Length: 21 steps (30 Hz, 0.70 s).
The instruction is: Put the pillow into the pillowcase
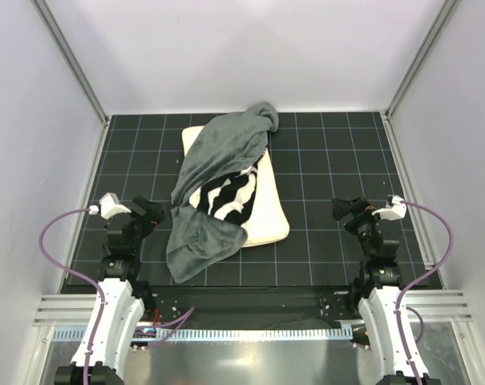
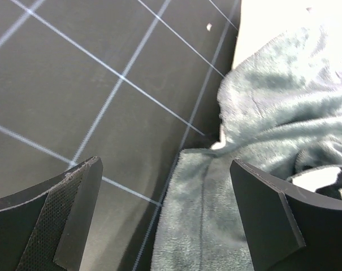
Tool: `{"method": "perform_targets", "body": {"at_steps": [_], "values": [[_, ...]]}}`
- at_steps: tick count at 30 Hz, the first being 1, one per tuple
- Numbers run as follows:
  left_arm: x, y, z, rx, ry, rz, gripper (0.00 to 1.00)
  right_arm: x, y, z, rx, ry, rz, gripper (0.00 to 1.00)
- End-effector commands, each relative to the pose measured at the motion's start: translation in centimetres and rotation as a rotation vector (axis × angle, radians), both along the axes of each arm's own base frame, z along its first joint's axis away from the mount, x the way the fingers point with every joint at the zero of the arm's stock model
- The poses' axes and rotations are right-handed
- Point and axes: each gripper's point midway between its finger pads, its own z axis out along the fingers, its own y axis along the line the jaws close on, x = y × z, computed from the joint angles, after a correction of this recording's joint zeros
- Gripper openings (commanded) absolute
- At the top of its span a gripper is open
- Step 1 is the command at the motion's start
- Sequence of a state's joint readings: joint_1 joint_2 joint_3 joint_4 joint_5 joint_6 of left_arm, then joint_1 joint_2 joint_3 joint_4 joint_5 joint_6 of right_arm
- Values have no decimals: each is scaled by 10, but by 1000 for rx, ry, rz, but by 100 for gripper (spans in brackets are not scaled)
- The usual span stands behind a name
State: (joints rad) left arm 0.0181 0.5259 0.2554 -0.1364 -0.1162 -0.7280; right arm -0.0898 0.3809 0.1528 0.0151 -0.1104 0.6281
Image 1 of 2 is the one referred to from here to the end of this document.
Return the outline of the grey fleece zebra-lined pillowcase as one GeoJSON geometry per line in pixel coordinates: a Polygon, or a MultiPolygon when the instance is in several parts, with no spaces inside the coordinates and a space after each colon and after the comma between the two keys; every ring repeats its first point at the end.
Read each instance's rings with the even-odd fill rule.
{"type": "Polygon", "coordinates": [[[231,257],[247,241],[259,163],[278,126],[276,109],[261,102],[201,128],[171,193],[166,262],[175,282],[231,257]]]}

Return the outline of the cream rectangular pillow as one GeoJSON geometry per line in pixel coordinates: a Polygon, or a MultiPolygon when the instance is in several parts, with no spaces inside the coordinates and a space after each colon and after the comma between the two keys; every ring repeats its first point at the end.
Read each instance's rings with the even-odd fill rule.
{"type": "Polygon", "coordinates": [[[266,245],[289,234],[269,155],[268,128],[215,128],[182,133],[186,160],[200,168],[182,213],[195,230],[193,248],[204,254],[266,245]]]}

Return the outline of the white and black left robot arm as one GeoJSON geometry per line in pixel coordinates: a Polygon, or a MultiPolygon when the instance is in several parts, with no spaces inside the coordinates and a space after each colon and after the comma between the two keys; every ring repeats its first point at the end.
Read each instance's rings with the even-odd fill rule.
{"type": "Polygon", "coordinates": [[[97,278],[68,270],[96,288],[96,300],[79,348],[68,366],[57,368],[54,383],[122,384],[137,322],[147,321],[156,308],[149,283],[138,279],[140,250],[164,220],[164,209],[142,197],[123,205],[109,192],[83,211],[106,221],[107,240],[97,278]]]}

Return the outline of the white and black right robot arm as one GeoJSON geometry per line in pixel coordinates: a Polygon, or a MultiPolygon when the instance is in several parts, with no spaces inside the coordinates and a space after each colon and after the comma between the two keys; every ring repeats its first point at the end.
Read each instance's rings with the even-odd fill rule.
{"type": "Polygon", "coordinates": [[[385,240],[378,229],[380,220],[405,217],[403,199],[389,196],[382,209],[376,209],[362,197],[335,198],[332,206],[334,220],[351,217],[344,229],[358,239],[364,254],[359,276],[346,296],[346,308],[365,323],[365,347],[371,349],[380,370],[377,383],[439,384],[430,376],[418,352],[408,308],[402,303],[406,285],[395,262],[399,242],[385,240]]]}

